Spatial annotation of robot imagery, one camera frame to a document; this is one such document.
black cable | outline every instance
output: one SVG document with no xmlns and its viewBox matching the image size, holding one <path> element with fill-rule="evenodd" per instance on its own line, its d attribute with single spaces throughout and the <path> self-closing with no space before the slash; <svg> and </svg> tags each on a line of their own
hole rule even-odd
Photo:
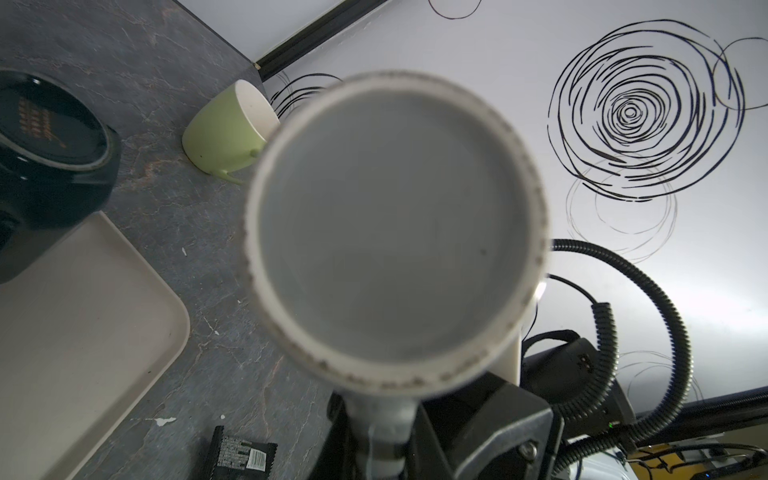
<svg viewBox="0 0 768 480">
<path fill-rule="evenodd" d="M 645 465 L 643 462 L 638 462 L 638 465 L 645 468 L 648 472 L 648 480 L 654 480 L 654 472 L 650 469 L 648 465 Z"/>
<path fill-rule="evenodd" d="M 525 334 L 523 337 L 523 342 L 525 339 L 528 338 L 528 335 L 531 335 L 531 330 L 533 330 L 533 325 L 536 325 L 536 319 L 538 318 L 538 302 L 536 302 L 536 313 L 533 315 L 533 322 L 531 322 L 531 328 L 528 329 L 528 333 Z"/>
<path fill-rule="evenodd" d="M 581 458 L 578 461 L 578 467 L 576 467 L 576 476 L 574 477 L 574 480 L 579 480 L 581 478 L 581 469 L 584 467 L 584 459 Z"/>
<path fill-rule="evenodd" d="M 667 468 L 667 472 L 672 473 L 678 468 L 690 467 L 692 465 L 701 465 L 702 463 L 722 462 L 724 460 L 728 460 L 729 458 L 735 458 L 735 457 L 749 457 L 749 456 L 744 453 L 734 453 L 732 455 L 720 455 L 717 457 L 707 457 L 707 458 L 702 458 L 701 460 L 693 460 L 691 462 L 683 462 L 683 463 L 677 463 L 675 465 L 670 465 L 669 468 Z"/>
<path fill-rule="evenodd" d="M 745 445 L 743 443 L 698 443 L 695 445 L 683 445 L 679 447 L 671 447 L 669 449 L 660 450 L 659 452 L 646 455 L 642 458 L 636 458 L 642 462 L 653 460 L 655 458 L 664 457 L 666 455 L 678 452 L 692 452 L 697 450 L 709 450 L 709 449 L 737 449 L 737 450 L 750 450 L 751 452 L 757 452 L 761 455 L 768 457 L 768 453 L 760 447 L 754 445 Z"/>
<path fill-rule="evenodd" d="M 693 375 L 693 363 L 690 354 L 690 341 L 680 314 L 667 294 L 648 275 L 620 255 L 589 242 L 569 239 L 553 240 L 552 250 L 582 253 L 594 257 L 612 266 L 639 286 L 657 307 L 667 325 L 673 359 L 667 391 L 653 412 L 637 423 L 620 425 L 565 447 L 555 461 L 554 473 L 556 474 L 582 458 L 612 449 L 617 445 L 626 450 L 634 449 L 635 442 L 652 436 L 669 425 L 677 416 L 687 397 Z"/>
<path fill-rule="evenodd" d="M 304 98 L 308 98 L 308 97 L 311 97 L 311 96 L 313 96 L 313 95 L 315 95 L 315 94 L 317 94 L 317 91 L 308 91 L 308 92 L 306 92 L 306 93 L 302 93 L 301 95 L 298 95 L 298 96 L 294 97 L 294 98 L 293 98 L 293 100 L 291 100 L 291 101 L 289 101 L 289 102 L 288 102 L 288 105 L 286 105 L 285 107 L 283 107 L 282 109 L 280 109 L 280 111 L 279 111 L 279 112 L 277 112 L 277 117 L 278 117 L 278 118 L 281 118 L 281 117 L 283 116 L 283 114 L 285 114 L 285 113 L 286 113 L 286 111 L 287 111 L 287 110 L 290 108 L 290 106 L 291 106 L 291 105 L 293 105 L 293 104 L 295 104 L 295 103 L 296 103 L 296 102 L 298 102 L 299 100 L 303 100 Z"/>
<path fill-rule="evenodd" d="M 562 276 L 552 275 L 551 273 L 549 273 L 547 276 L 553 280 L 557 280 L 558 282 L 565 283 L 566 285 L 575 288 L 576 290 L 581 292 L 582 295 L 586 296 L 587 300 L 589 300 L 593 305 L 598 302 L 597 300 L 594 299 L 592 295 L 590 295 L 590 293 L 587 290 L 584 290 L 579 285 L 571 282 L 567 278 L 563 278 Z"/>
<path fill-rule="evenodd" d="M 520 346 L 520 357 L 525 358 L 525 354 L 531 346 L 542 340 L 560 340 L 561 342 L 571 343 L 580 339 L 581 336 L 573 330 L 552 330 L 551 332 L 539 333 L 531 338 L 523 340 Z"/>
<path fill-rule="evenodd" d="M 655 355 L 655 356 L 658 356 L 660 358 L 666 359 L 669 362 L 672 361 L 671 357 L 666 356 L 666 355 L 662 355 L 659 352 L 654 352 L 652 350 L 634 350 L 632 352 L 620 353 L 619 354 L 619 362 L 621 361 L 622 357 L 630 355 L 631 353 L 648 353 L 648 354 Z M 621 370 L 627 369 L 629 367 L 636 366 L 636 365 L 663 366 L 664 368 L 668 368 L 669 370 L 672 370 L 672 365 L 669 365 L 669 364 L 666 364 L 666 363 L 662 363 L 662 362 L 651 362 L 651 361 L 648 361 L 648 360 L 644 360 L 644 361 L 641 361 L 641 362 L 633 362 L 633 363 L 629 363 L 627 365 L 620 366 L 619 369 L 617 370 L 616 376 L 619 376 L 619 372 L 621 372 Z M 631 383 L 634 381 L 634 379 L 637 378 L 640 375 L 640 373 L 642 373 L 644 371 L 645 370 L 642 370 L 641 372 L 637 373 L 632 378 L 632 380 L 630 381 L 630 386 L 631 386 Z M 701 385 L 699 385 L 699 382 L 696 380 L 696 376 L 692 377 L 692 380 L 691 380 L 691 391 L 694 393 L 694 398 L 696 399 L 697 402 L 700 401 L 700 400 L 704 400 L 704 394 L 703 394 L 703 392 L 701 390 Z M 677 416 L 677 419 L 679 419 L 680 415 L 683 415 L 691 406 L 692 405 L 689 403 L 685 407 L 683 407 L 683 409 L 680 411 L 680 414 Z M 648 439 L 643 439 L 643 440 L 640 440 L 637 443 L 640 444 L 640 445 L 657 445 L 657 444 L 660 444 L 660 443 L 669 443 L 669 442 L 654 442 L 654 441 L 648 441 Z"/>
<path fill-rule="evenodd" d="M 598 354 L 594 361 L 592 375 L 576 396 L 564 402 L 550 405 L 552 412 L 562 417 L 565 423 L 580 422 L 599 409 L 611 391 L 616 378 L 616 367 L 619 362 L 618 337 L 610 303 L 594 303 L 592 316 L 598 338 Z M 563 465 L 560 470 L 584 456 L 575 458 L 573 462 Z"/>
<path fill-rule="evenodd" d="M 296 90 L 294 90 L 294 91 L 290 92 L 288 95 L 286 95 L 286 97 L 283 99 L 283 101 L 281 101 L 279 104 L 277 104 L 277 106 L 274 108 L 274 110 L 275 110 L 275 111 L 277 111 L 279 108 L 281 108 L 281 107 L 283 106 L 283 104 L 285 104 L 285 102 L 287 102 L 287 101 L 290 101 L 290 100 L 291 100 L 291 98 L 292 98 L 292 97 L 293 97 L 295 94 L 299 93 L 300 91 L 315 91 L 315 90 L 325 90 L 325 89 L 326 89 L 325 87 L 304 87 L 304 88 L 297 88 Z"/>
<path fill-rule="evenodd" d="M 608 455 L 609 457 L 611 457 L 613 460 L 616 460 L 617 462 L 624 463 L 624 460 L 622 460 L 621 458 L 618 458 L 616 455 L 614 455 L 612 453 L 608 453 L 608 452 L 602 452 L 602 453 L 605 454 L 605 455 Z"/>
</svg>

black container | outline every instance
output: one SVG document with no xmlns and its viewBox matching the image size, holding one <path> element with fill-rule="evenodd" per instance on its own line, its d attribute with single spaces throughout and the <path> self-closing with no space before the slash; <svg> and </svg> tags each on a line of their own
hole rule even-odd
<svg viewBox="0 0 768 480">
<path fill-rule="evenodd" d="M 120 139 L 58 82 L 0 68 L 0 283 L 101 208 Z"/>
</svg>

black device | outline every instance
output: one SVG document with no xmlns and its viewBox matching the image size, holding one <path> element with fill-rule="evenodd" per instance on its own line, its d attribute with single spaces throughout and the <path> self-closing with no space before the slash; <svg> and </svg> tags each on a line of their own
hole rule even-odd
<svg viewBox="0 0 768 480">
<path fill-rule="evenodd" d="M 597 349 L 589 340 L 573 330 L 558 330 L 534 336 L 523 342 L 523 353 L 539 340 L 561 339 L 564 345 L 523 358 L 520 387 L 542 397 L 551 404 L 565 402 L 577 395 L 594 375 Z M 563 438 L 579 435 L 597 435 L 618 425 L 634 423 L 635 415 L 629 399 L 618 382 L 611 389 L 600 408 L 583 419 L 566 424 Z"/>
<path fill-rule="evenodd" d="M 727 478 L 731 475 L 735 475 L 741 472 L 748 472 L 749 470 L 765 465 L 768 465 L 768 458 L 766 458 L 765 455 L 755 453 L 745 458 L 741 462 L 713 468 L 711 470 L 707 470 L 706 472 L 698 472 L 691 476 L 690 480 L 713 480 L 715 478 Z M 762 478 L 760 473 L 755 473 L 753 475 L 754 476 L 744 478 Z"/>
<path fill-rule="evenodd" d="M 524 381 L 530 388 L 554 398 L 561 392 L 544 376 L 562 379 L 562 371 L 558 370 L 562 364 L 572 371 L 574 384 L 586 379 L 582 390 L 571 392 L 565 402 L 550 405 L 540 396 L 506 382 L 499 383 L 500 379 L 486 374 L 464 389 L 421 404 L 411 438 L 405 445 L 358 444 L 349 428 L 343 401 L 334 395 L 329 402 L 333 427 L 310 479 L 366 478 L 369 475 L 356 467 L 356 456 L 362 454 L 376 460 L 404 459 L 405 468 L 399 480 L 473 480 L 498 478 L 501 474 L 502 478 L 545 480 L 553 472 L 562 475 L 570 465 L 580 464 L 595 452 L 614 447 L 624 455 L 635 452 L 636 442 L 669 425 L 685 401 L 691 377 L 690 343 L 674 304 L 651 278 L 615 252 L 569 239 L 553 240 L 552 250 L 581 253 L 607 263 L 641 288 L 658 308 L 670 334 L 673 360 L 667 394 L 653 412 L 632 422 L 634 414 L 628 404 L 623 404 L 621 390 L 616 390 L 617 335 L 610 304 L 598 302 L 570 280 L 549 275 L 571 285 L 589 300 L 598 348 L 578 341 L 573 332 L 565 333 L 560 339 L 569 345 L 531 359 Z M 535 338 L 524 342 L 524 351 Z M 615 404 L 601 413 L 600 407 L 606 401 Z M 612 429 L 615 419 L 621 424 Z M 605 422 L 607 429 L 586 439 L 562 441 L 564 425 L 572 424 L 568 426 L 571 435 L 582 429 L 604 429 Z M 493 475 L 492 472 L 497 472 L 497 476 L 486 476 Z"/>
<path fill-rule="evenodd" d="M 276 443 L 251 442 L 214 429 L 200 480 L 268 480 L 275 462 Z"/>
<path fill-rule="evenodd" d="M 0 283 L 107 201 L 120 139 L 42 75 L 0 69 Z"/>
</svg>

white paint splatter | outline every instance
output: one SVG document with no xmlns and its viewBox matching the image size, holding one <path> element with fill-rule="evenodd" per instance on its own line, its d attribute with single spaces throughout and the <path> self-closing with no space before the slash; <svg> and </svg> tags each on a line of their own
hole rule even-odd
<svg viewBox="0 0 768 480">
<path fill-rule="evenodd" d="M 176 422 L 176 417 L 170 417 L 169 419 L 144 419 L 144 420 L 154 420 L 155 423 L 157 423 L 157 426 L 161 427 L 166 423 Z"/>
</svg>

yellow object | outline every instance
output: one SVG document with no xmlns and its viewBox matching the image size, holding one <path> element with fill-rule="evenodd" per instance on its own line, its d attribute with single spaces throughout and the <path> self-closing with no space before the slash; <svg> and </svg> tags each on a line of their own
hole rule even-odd
<svg viewBox="0 0 768 480">
<path fill-rule="evenodd" d="M 238 80 L 197 112 L 181 137 L 181 145 L 197 168 L 242 184 L 229 173 L 256 161 L 278 125 L 280 121 L 261 92 Z"/>
<path fill-rule="evenodd" d="M 638 452 L 635 455 L 632 455 L 630 458 L 643 458 L 648 453 L 661 452 L 662 450 L 670 448 L 672 448 L 672 445 L 654 445 L 653 447 L 642 449 L 644 450 L 643 452 Z M 661 458 L 648 460 L 646 463 L 649 467 L 651 467 L 651 471 L 654 473 L 653 480 L 690 480 L 690 477 L 694 474 L 707 471 L 707 468 L 704 465 L 688 465 L 687 467 L 676 468 L 671 473 L 669 473 L 664 468 L 654 468 L 661 465 L 661 460 L 664 460 L 664 462 L 670 467 L 684 463 L 684 461 L 680 459 L 676 453 L 670 453 L 669 455 L 665 455 Z M 637 463 L 631 463 L 630 465 L 632 465 L 634 474 L 637 475 L 640 480 L 651 480 L 651 477 L 648 474 L 648 470 L 638 465 Z"/>
</svg>

